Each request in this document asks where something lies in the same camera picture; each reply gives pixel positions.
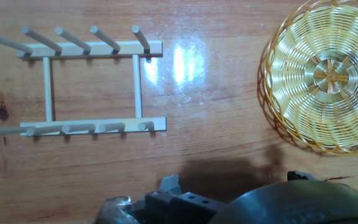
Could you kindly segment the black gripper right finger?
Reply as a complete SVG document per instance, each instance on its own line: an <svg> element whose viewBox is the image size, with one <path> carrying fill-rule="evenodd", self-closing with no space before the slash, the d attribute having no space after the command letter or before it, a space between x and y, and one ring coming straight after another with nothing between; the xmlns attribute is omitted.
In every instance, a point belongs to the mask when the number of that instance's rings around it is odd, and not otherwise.
<svg viewBox="0 0 358 224"><path fill-rule="evenodd" d="M287 172L287 181L292 180L312 180L312 181L319 181L316 177L313 177L311 174L306 172L300 172L297 170L288 171Z"/></svg>

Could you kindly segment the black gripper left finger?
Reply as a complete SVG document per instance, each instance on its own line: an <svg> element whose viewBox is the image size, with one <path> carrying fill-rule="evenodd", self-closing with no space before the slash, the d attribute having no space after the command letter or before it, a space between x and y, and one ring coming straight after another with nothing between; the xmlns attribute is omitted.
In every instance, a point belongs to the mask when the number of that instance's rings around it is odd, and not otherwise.
<svg viewBox="0 0 358 224"><path fill-rule="evenodd" d="M177 174L162 179L158 190L141 196L105 200L95 224L208 223L227 207L223 202L191 192L182 193Z"/></svg>

